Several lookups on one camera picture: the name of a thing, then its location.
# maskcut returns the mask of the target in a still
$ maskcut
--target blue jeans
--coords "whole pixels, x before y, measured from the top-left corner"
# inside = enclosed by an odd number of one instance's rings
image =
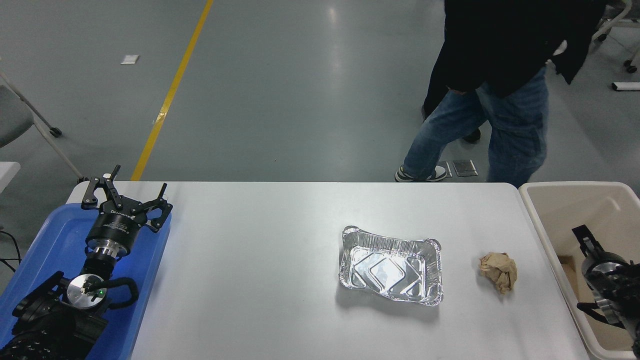
[[[545,161],[547,118],[544,67],[522,88],[502,99],[487,83],[465,95],[449,92],[422,124],[404,159],[404,171],[416,179],[429,177],[448,143],[469,135],[489,120],[492,133],[486,180],[518,188]]]

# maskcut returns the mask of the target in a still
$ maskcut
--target black shoe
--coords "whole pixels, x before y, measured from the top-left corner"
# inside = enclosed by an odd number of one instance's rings
[[[462,140],[468,142],[468,143],[475,143],[478,140],[480,140],[480,129],[475,129],[473,133],[470,133],[467,136],[463,136]]]
[[[447,177],[447,169],[439,165],[436,165],[436,168],[433,169],[433,173],[431,174],[431,176],[423,180],[418,180],[412,177],[411,175],[407,174],[406,172],[404,172],[404,166],[402,165],[400,165],[400,168],[396,172],[397,183],[423,183],[426,181],[435,182],[435,181],[440,181],[445,177]]]

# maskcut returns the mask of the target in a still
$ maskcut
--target aluminum foil tray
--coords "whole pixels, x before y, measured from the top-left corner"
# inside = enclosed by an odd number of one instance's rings
[[[347,226],[342,232],[340,282],[395,301],[436,306],[442,301],[440,244],[406,241]]]

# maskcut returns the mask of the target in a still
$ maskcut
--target plastic storage bin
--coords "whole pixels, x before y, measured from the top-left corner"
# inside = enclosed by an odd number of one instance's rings
[[[640,200],[625,184],[596,181],[524,184],[520,194],[587,349],[597,359],[635,359],[626,330],[576,308],[579,301],[592,302],[593,294],[571,229],[586,224],[605,251],[640,261]]]
[[[58,270],[64,271],[67,278],[78,275],[86,259],[84,239],[97,216],[97,210],[82,210],[80,204],[67,204],[47,217],[22,264],[0,296],[0,348],[13,338],[11,330],[17,319],[11,313],[25,295]],[[170,223],[171,216],[157,234],[142,229],[131,255],[116,265],[112,279],[124,276],[134,279],[140,297],[132,306],[107,310],[103,318],[109,323],[87,360],[129,358],[169,237]],[[109,291],[109,296],[118,302],[128,299],[129,293],[123,288],[116,288]]]

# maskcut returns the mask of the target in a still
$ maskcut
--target yellow floor line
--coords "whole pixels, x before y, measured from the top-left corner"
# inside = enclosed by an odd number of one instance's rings
[[[205,20],[207,20],[207,15],[209,14],[209,10],[211,9],[212,4],[213,0],[207,0],[207,4],[204,6],[204,10],[202,10],[198,25],[196,25],[196,29],[193,31],[193,35],[191,36],[191,40],[189,41],[187,50],[184,52],[184,56],[182,57],[182,61],[180,62],[180,66],[178,67],[178,71],[173,77],[173,82],[171,83],[169,92],[164,98],[164,103],[162,105],[162,108],[160,109],[160,113],[158,114],[156,121],[154,122],[154,126],[151,129],[151,134],[147,139],[145,148],[142,150],[142,154],[140,155],[140,159],[138,160],[136,169],[133,171],[131,181],[139,181],[142,173],[145,171],[145,167],[147,166],[147,161],[149,160],[151,151],[154,149],[158,134],[160,133],[160,129],[162,129],[162,125],[164,124],[164,118],[166,118],[166,114],[169,112],[169,108],[171,107],[171,103],[173,102],[175,92],[178,90],[178,86],[180,86],[182,75],[184,74],[184,70],[187,68],[187,64],[189,63],[189,59],[191,58],[191,53],[193,53],[193,49],[198,42],[198,37],[200,36],[200,32],[202,31],[202,26],[204,25]]]

